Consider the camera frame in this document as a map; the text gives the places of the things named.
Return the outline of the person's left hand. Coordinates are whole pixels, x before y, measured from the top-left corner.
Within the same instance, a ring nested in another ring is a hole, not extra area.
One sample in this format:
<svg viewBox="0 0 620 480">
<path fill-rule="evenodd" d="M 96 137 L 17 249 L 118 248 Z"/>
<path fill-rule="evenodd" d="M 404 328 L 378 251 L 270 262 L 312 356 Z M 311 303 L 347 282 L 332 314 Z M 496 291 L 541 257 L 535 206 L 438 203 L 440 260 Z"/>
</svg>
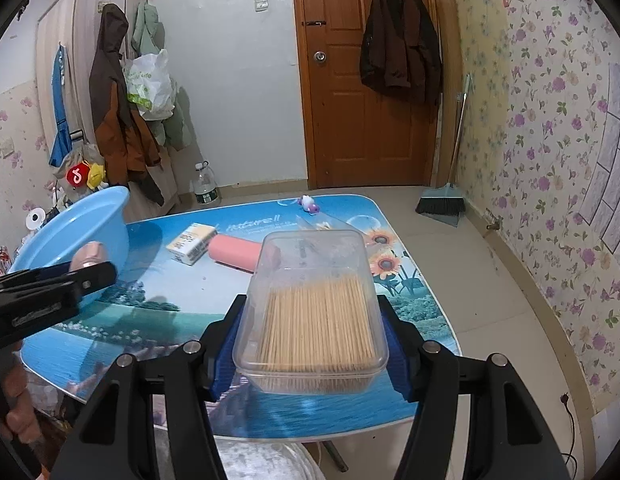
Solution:
<svg viewBox="0 0 620 480">
<path fill-rule="evenodd" d="M 10 349 L 12 367 L 3 378 L 5 396 L 12 401 L 12 408 L 5 416 L 8 430 L 24 444 L 32 444 L 42 437 L 28 390 L 28 376 L 20 359 L 23 341 Z"/>
</svg>

